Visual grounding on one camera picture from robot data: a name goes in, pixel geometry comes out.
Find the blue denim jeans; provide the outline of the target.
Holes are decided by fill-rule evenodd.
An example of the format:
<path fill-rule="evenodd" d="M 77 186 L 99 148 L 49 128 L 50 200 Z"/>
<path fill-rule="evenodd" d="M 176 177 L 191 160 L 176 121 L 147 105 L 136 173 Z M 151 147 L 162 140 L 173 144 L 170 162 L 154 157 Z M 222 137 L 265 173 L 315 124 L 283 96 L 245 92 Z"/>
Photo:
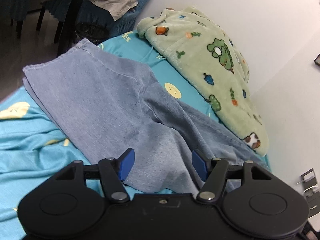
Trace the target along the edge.
<path fill-rule="evenodd" d="M 90 163 L 135 151 L 125 183 L 139 191 L 197 194 L 202 180 L 193 150 L 233 165 L 251 160 L 266 166 L 225 126 L 171 96 L 148 65 L 87 39 L 23 72 L 29 95 Z"/>

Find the teal patterned bed sheet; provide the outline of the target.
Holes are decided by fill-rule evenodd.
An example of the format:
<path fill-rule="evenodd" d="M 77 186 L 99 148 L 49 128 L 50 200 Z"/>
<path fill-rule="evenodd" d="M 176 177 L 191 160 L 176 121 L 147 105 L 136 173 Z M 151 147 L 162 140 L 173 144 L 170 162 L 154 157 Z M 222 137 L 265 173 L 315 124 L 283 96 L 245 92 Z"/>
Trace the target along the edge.
<path fill-rule="evenodd" d="M 147 40 L 134 32 L 100 45 L 111 54 L 145 63 L 174 97 L 218 121 L 209 103 Z M 24 87 L 1 103 L 1 239 L 21 239 L 20 200 L 71 161 L 86 157 L 54 125 Z"/>

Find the green cartoon fleece blanket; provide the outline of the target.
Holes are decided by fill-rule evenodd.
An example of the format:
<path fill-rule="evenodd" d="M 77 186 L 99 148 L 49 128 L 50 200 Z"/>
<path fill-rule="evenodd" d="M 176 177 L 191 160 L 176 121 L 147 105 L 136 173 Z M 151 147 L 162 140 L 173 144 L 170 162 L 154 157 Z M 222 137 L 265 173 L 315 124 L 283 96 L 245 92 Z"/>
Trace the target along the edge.
<path fill-rule="evenodd" d="M 226 32 L 195 7 L 164 9 L 137 32 L 201 94 L 237 137 L 264 157 L 269 139 L 248 88 L 249 67 Z"/>

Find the black lined trash bin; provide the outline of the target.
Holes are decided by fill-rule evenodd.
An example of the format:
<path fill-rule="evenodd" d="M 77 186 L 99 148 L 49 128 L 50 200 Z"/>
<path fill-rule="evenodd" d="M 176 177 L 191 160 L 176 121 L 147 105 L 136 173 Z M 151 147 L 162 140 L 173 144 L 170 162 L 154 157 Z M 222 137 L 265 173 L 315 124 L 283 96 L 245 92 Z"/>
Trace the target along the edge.
<path fill-rule="evenodd" d="M 86 38 L 95 45 L 99 45 L 110 37 L 110 31 L 107 28 L 87 22 L 77 23 L 75 34 L 77 41 Z"/>

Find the black table leg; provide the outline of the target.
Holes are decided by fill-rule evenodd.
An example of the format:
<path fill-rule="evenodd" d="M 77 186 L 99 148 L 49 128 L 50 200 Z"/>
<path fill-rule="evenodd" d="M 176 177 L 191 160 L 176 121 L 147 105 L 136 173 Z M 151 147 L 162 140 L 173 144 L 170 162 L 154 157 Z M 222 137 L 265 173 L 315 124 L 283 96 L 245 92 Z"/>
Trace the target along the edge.
<path fill-rule="evenodd" d="M 59 38 L 57 57 L 72 46 L 75 25 L 84 0 L 71 0 Z"/>

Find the framed leaf picture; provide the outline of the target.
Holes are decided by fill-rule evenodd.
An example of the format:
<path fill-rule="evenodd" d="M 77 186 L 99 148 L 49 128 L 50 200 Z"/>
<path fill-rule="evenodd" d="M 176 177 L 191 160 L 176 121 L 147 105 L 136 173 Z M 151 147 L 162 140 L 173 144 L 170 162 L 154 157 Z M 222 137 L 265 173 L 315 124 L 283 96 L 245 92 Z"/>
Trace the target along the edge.
<path fill-rule="evenodd" d="M 314 63 L 320 67 L 320 54 L 314 59 Z"/>

